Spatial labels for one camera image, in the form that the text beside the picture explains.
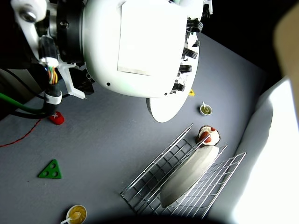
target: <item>spoon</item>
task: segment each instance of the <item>spoon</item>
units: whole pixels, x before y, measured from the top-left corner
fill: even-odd
[[[71,220],[76,220],[76,219],[80,218],[80,216],[81,216],[81,213],[78,212],[78,211],[76,211],[69,218],[67,218],[66,220],[62,221],[60,224],[64,224],[64,223],[66,223],[68,221],[71,221]]]
[[[204,111],[207,112],[207,113],[209,113],[209,108],[206,107],[206,104],[205,104],[204,101],[202,101],[202,104],[204,106]]]

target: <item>bowl of green sauce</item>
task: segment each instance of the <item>bowl of green sauce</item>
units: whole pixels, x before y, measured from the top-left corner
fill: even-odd
[[[205,107],[203,105],[201,105],[199,108],[199,112],[204,116],[209,116],[212,114],[212,108],[207,104]]]

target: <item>green triangle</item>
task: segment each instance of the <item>green triangle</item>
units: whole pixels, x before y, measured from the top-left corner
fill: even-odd
[[[43,169],[43,171],[38,175],[39,178],[50,178],[50,179],[61,179],[61,173],[59,170],[57,160],[52,160],[50,164]]]

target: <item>wire rack bar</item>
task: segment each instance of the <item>wire rack bar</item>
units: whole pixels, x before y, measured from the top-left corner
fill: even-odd
[[[242,162],[246,153],[218,162],[227,148],[221,147],[214,163],[179,199],[162,208],[159,194],[170,175],[178,169],[210,136],[192,146],[184,137],[187,127],[150,165],[148,165],[122,192],[121,196],[136,214],[178,215],[204,218],[209,209]]]

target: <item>table surface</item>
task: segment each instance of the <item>table surface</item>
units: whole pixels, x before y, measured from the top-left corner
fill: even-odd
[[[221,156],[232,156],[239,144],[262,88],[265,73],[209,37],[200,34],[199,67],[179,113],[166,123],[156,122],[146,100],[123,96],[94,84],[86,100],[63,99],[63,125],[47,119],[22,141],[0,148],[0,217],[2,224],[45,223],[63,220],[67,210],[82,204],[88,221],[132,215],[120,192],[183,130],[194,123],[187,139],[202,125],[221,134],[228,144]],[[202,101],[213,114],[202,116]],[[29,106],[41,107],[38,98]],[[36,120],[7,116],[0,121],[0,144],[23,136]],[[63,178],[37,175],[57,159]]]

